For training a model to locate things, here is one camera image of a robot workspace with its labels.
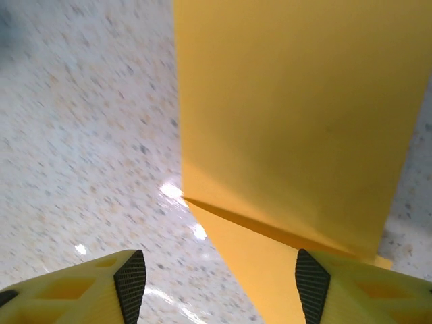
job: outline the black rubber pad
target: black rubber pad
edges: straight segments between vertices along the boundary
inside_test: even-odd
[[[15,290],[5,290],[4,292],[0,292],[0,307],[6,305],[16,296],[18,296],[18,292]]]
[[[296,284],[306,324],[319,324],[330,285],[330,274],[306,250],[299,250]]]
[[[137,250],[115,273],[115,289],[125,324],[135,324],[140,316],[146,285],[146,265],[141,250]]]

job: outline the rectangular cutout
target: rectangular cutout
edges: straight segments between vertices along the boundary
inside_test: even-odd
[[[397,324],[431,324],[432,310],[395,310],[390,312]]]
[[[356,281],[356,285],[371,298],[412,298],[413,295],[394,283]]]
[[[95,278],[61,278],[50,283],[36,297],[40,299],[78,299],[94,282]]]
[[[67,310],[67,307],[55,304],[51,307],[37,304],[30,303],[16,309],[2,324],[54,324]]]

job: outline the yellow paper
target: yellow paper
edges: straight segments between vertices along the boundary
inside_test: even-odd
[[[294,277],[298,251],[195,205],[189,206],[194,215],[199,215],[212,243],[266,323],[304,323]]]
[[[185,198],[373,262],[431,71],[432,1],[174,3]],[[218,246],[232,221],[192,212],[279,323],[229,255],[245,252]]]

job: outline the speckled floor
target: speckled floor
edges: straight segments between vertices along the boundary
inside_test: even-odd
[[[179,198],[171,1],[0,1],[0,286],[143,249],[141,323],[262,323]],[[432,87],[381,254],[432,281]]]

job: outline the yellow robot part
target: yellow robot part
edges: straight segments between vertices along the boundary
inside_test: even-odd
[[[431,324],[432,283],[300,250],[296,284],[307,324]]]
[[[145,282],[142,251],[121,251],[1,290],[0,323],[136,323]]]

